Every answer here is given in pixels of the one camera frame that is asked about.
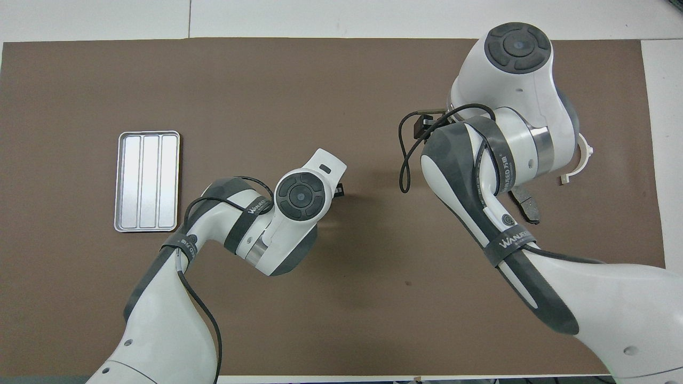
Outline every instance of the brown surface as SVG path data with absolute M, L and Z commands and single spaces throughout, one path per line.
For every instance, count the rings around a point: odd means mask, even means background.
M 473 43 L 5 44 L 0 375 L 90 374 L 112 352 L 166 237 L 113 229 L 117 137 L 168 129 L 184 140 L 183 209 L 216 178 L 274 186 L 318 147 L 348 165 L 346 197 L 292 273 L 265 277 L 215 243 L 189 271 L 222 326 L 222 374 L 605 372 L 523 305 L 417 158 L 413 189 L 398 189 L 396 124 L 444 104 Z M 532 231 L 550 250 L 663 266 L 640 44 L 555 48 L 555 80 L 596 153 L 569 185 L 559 172 L 529 185 Z

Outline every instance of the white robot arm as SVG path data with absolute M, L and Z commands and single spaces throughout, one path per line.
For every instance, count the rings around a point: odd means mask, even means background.
M 617 382 L 683 384 L 683 277 L 542 251 L 496 198 L 572 158 L 579 121 L 552 64 L 550 40 L 532 25 L 479 40 L 449 112 L 422 135 L 425 179 L 527 307 L 587 345 Z
M 209 240 L 267 276 L 291 271 L 313 246 L 316 224 L 345 170 L 319 149 L 278 182 L 273 202 L 242 178 L 213 182 L 134 289 L 121 342 L 88 383 L 215 383 L 220 366 L 213 339 L 187 295 L 183 273 Z

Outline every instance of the black cable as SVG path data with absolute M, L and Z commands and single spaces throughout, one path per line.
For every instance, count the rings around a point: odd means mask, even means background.
M 603 383 L 607 383 L 607 384 L 616 384 L 614 381 L 607 381 L 607 380 L 601 379 L 598 376 L 593 376 L 593 379 L 595 379 L 597 381 L 602 381 Z
M 401 145 L 401 153 L 403 154 L 404 159 L 406 158 L 406 146 L 403 143 L 403 124 L 405 124 L 407 119 L 409 119 L 413 116 L 430 115 L 433 113 L 439 113 L 439 114 L 443 115 L 444 113 L 446 113 L 446 111 L 443 109 L 438 109 L 438 110 L 435 109 L 433 111 L 429 111 L 429 110 L 427 110 L 427 111 L 414 111 L 414 112 L 410 112 L 409 114 L 405 115 L 403 117 L 403 119 L 401 119 L 401 122 L 398 123 L 398 143 Z M 408 184 L 410 184 L 410 165 L 409 164 L 406 166 L 406 172 L 408 173 Z
M 583 264 L 606 264 L 605 262 L 602 262 L 602 261 L 596 260 L 596 259 L 579 258 L 576 256 L 563 255 L 562 253 L 544 251 L 543 249 L 538 249 L 538 248 L 532 247 L 528 244 L 524 244 L 522 246 L 522 248 L 531 252 L 531 253 L 536 253 L 537 255 L 546 256 L 547 258 L 552 258 L 552 259 L 565 260 L 565 261 L 571 261 L 571 262 L 580 262 Z
M 185 217 L 183 218 L 182 225 L 187 226 L 189 219 L 190 219 L 190 212 L 192 211 L 192 207 L 194 207 L 197 203 L 205 201 L 205 200 L 212 200 L 215 202 L 226 203 L 226 204 L 228 204 L 228 205 L 230 205 L 230 206 L 232 206 L 238 210 L 241 210 L 242 212 L 244 212 L 246 210 L 246 208 L 242 208 L 241 206 L 231 202 L 228 199 L 221 199 L 219 197 L 212 197 L 212 196 L 201 196 L 201 197 L 198 197 L 198 198 L 192 200 L 192 202 L 185 209 Z
M 496 121 L 495 113 L 493 112 L 493 110 L 491 108 L 487 107 L 486 105 L 477 104 L 477 103 L 461 105 L 458 108 L 455 108 L 452 111 L 445 113 L 437 121 L 435 121 L 429 127 L 429 129 L 427 129 L 422 134 L 422 136 L 420 136 L 420 138 L 415 142 L 415 144 L 413 144 L 413 146 L 410 148 L 408 153 L 405 152 L 405 148 L 402 148 L 402 152 L 404 154 L 403 164 L 401 164 L 401 171 L 399 172 L 399 179 L 398 179 L 398 186 L 399 186 L 399 188 L 401 188 L 401 192 L 408 193 L 408 191 L 410 190 L 410 168 L 408 167 L 408 160 L 410 159 L 410 156 L 413 155 L 413 152 L 415 152 L 415 150 L 417 149 L 417 146 L 419 146 L 420 143 L 427 138 L 427 136 L 429 136 L 432 132 L 434 132 L 435 129 L 447 125 L 449 117 L 451 117 L 452 115 L 455 115 L 456 113 L 458 113 L 460 111 L 464 111 L 465 109 L 472 109 L 472 108 L 477 108 L 477 109 L 481 109 L 482 111 L 485 111 L 489 115 L 491 120 Z M 403 174 L 404 173 L 406 173 L 406 186 L 405 187 L 403 184 Z
M 484 151 L 488 148 L 486 141 L 482 140 L 479 145 L 479 151 L 477 152 L 477 158 L 474 162 L 474 183 L 477 189 L 477 195 L 479 196 L 479 202 L 482 203 L 482 207 L 486 208 L 486 202 L 484 201 L 484 194 L 482 193 L 482 185 L 479 183 L 479 167 L 482 165 L 482 157 L 484 157 Z
M 206 316 L 209 318 L 209 320 L 211 320 L 211 324 L 214 326 L 214 331 L 216 332 L 216 339 L 218 340 L 218 365 L 216 366 L 216 377 L 214 378 L 214 384 L 216 384 L 218 382 L 218 376 L 221 372 L 221 363 L 223 362 L 223 339 L 221 339 L 221 330 L 218 328 L 218 323 L 216 322 L 214 316 L 211 314 L 211 311 L 199 298 L 199 295 L 197 295 L 197 293 L 192 289 L 190 283 L 188 283 L 187 279 L 185 279 L 185 274 L 182 271 L 178 271 L 178 278 L 180 278 L 180 282 L 182 282 L 182 285 L 185 287 L 185 290 L 187 290 L 190 296 L 192 296 L 192 298 L 199 305 L 201 310 L 203 310 Z
M 261 210 L 261 212 L 259 213 L 259 215 L 263 215 L 264 213 L 266 213 L 266 212 L 270 211 L 271 209 L 273 209 L 273 202 L 275 201 L 275 196 L 273 195 L 273 191 L 271 191 L 270 188 L 268 188 L 268 186 L 266 185 L 265 182 L 262 182 L 261 180 L 259 180 L 259 179 L 257 179 L 257 178 L 252 178 L 252 177 L 250 177 L 250 176 L 237 176 L 237 177 L 242 178 L 242 179 L 244 179 L 244 180 L 253 181 L 253 182 L 255 182 L 256 184 L 258 184 L 258 185 L 260 185 L 261 187 L 263 187 L 266 191 L 268 191 L 268 194 L 270 195 L 270 204 L 269 204 L 266 208 L 263 208 L 263 209 Z
M 255 182 L 256 184 L 259 184 L 259 185 L 260 185 L 261 187 L 263 187 L 264 189 L 266 189 L 266 191 L 268 191 L 268 194 L 270 195 L 270 204 L 269 204 L 266 208 L 262 209 L 261 212 L 259 212 L 259 215 L 263 215 L 264 213 L 266 213 L 266 212 L 270 211 L 271 209 L 273 209 L 273 201 L 275 201 L 275 198 L 274 198 L 274 195 L 273 195 L 273 191 L 271 191 L 270 188 L 268 188 L 268 185 L 266 185 L 266 183 L 262 182 L 261 180 L 258 180 L 257 178 L 252 178 L 252 177 L 249 177 L 249 176 L 237 176 L 237 177 L 242 178 L 242 179 L 245 179 L 245 180 L 253 181 L 253 182 Z M 233 207 L 233 208 L 235 208 L 235 209 L 241 210 L 242 212 L 244 212 L 244 211 L 246 210 L 246 208 L 243 208 L 243 207 L 241 207 L 241 206 L 239 206 L 239 205 L 237 205 L 237 204 L 231 202 L 231 201 L 228 200 L 228 199 L 221 199 L 221 198 L 219 198 L 219 197 L 212 197 L 212 196 L 201 196 L 201 197 L 198 197 L 198 198 L 194 199 L 194 200 L 187 206 L 187 209 L 185 209 L 185 216 L 184 216 L 183 221 L 182 221 L 182 222 L 183 222 L 183 225 L 187 225 L 187 223 L 188 223 L 188 221 L 189 221 L 189 219 L 190 219 L 190 212 L 192 211 L 192 207 L 194 207 L 197 203 L 203 202 L 203 201 L 205 201 L 205 200 L 212 200 L 212 201 L 215 201 L 215 202 L 226 203 L 226 204 L 230 205 L 231 207 Z

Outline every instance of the metal tray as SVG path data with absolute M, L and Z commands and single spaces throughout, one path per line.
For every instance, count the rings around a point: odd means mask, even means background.
M 124 132 L 119 136 L 114 228 L 170 232 L 178 224 L 180 134 Z

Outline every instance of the black button pad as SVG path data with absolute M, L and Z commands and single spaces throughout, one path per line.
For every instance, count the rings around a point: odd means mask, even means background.
M 550 40 L 540 29 L 525 23 L 506 23 L 488 33 L 484 52 L 496 68 L 512 74 L 530 73 L 550 58 Z
M 282 213 L 292 220 L 312 219 L 325 203 L 322 180 L 310 172 L 289 175 L 280 182 L 275 201 Z

